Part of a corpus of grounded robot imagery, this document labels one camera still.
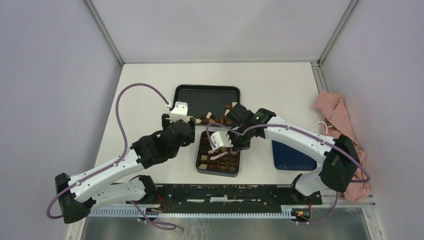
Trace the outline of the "blue chocolate box with insert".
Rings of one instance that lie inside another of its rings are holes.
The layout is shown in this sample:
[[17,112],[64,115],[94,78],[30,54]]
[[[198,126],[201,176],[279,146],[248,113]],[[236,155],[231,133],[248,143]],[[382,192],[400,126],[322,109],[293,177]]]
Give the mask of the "blue chocolate box with insert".
[[209,160],[209,151],[211,150],[206,131],[200,135],[198,152],[195,160],[195,168],[199,173],[236,177],[240,170],[240,152],[230,152],[217,160]]

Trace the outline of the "pink tongs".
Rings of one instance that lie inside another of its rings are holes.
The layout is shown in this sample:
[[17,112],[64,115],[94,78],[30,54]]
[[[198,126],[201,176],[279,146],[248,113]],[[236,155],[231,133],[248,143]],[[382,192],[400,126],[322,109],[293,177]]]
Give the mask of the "pink tongs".
[[220,149],[217,149],[214,152],[209,151],[208,153],[209,153],[209,160],[211,160],[211,161],[218,160],[219,158],[225,157],[226,155],[229,154],[229,152],[226,148],[220,148]]

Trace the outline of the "black chocolate tray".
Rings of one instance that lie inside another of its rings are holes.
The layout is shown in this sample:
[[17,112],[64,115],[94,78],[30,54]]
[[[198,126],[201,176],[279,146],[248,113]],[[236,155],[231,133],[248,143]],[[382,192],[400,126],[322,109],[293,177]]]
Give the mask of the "black chocolate tray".
[[175,89],[172,105],[177,102],[188,105],[187,116],[195,118],[197,125],[216,122],[230,126],[225,114],[241,102],[241,92],[236,86],[181,84]]

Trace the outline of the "blue box lid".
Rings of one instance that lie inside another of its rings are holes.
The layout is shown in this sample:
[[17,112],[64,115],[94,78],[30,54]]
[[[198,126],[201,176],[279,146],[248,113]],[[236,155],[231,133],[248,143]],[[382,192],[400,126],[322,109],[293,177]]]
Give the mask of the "blue box lid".
[[277,141],[272,141],[272,155],[277,170],[312,171],[318,166],[311,157]]

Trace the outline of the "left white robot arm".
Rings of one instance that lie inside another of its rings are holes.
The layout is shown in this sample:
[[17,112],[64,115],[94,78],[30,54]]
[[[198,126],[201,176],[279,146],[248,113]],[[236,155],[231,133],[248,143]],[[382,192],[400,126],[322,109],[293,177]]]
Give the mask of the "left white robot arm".
[[118,183],[118,180],[175,158],[181,147],[195,141],[195,125],[196,119],[192,116],[171,121],[170,115],[164,113],[162,130],[141,137],[122,155],[80,174],[58,174],[54,181],[55,200],[61,210],[59,218],[71,224],[95,209],[118,202],[153,203],[157,189],[150,176],[142,175],[127,183]]

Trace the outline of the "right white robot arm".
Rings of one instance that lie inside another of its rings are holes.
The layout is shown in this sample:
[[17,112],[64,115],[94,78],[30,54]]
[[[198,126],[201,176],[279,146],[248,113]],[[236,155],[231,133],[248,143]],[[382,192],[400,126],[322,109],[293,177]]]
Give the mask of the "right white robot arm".
[[341,134],[334,138],[292,125],[274,112],[260,108],[252,112],[236,104],[226,114],[234,129],[223,135],[219,148],[232,152],[248,150],[252,138],[281,143],[306,155],[320,166],[309,173],[299,174],[289,189],[289,199],[302,204],[310,195],[324,189],[345,192],[360,166],[360,158],[352,140]]

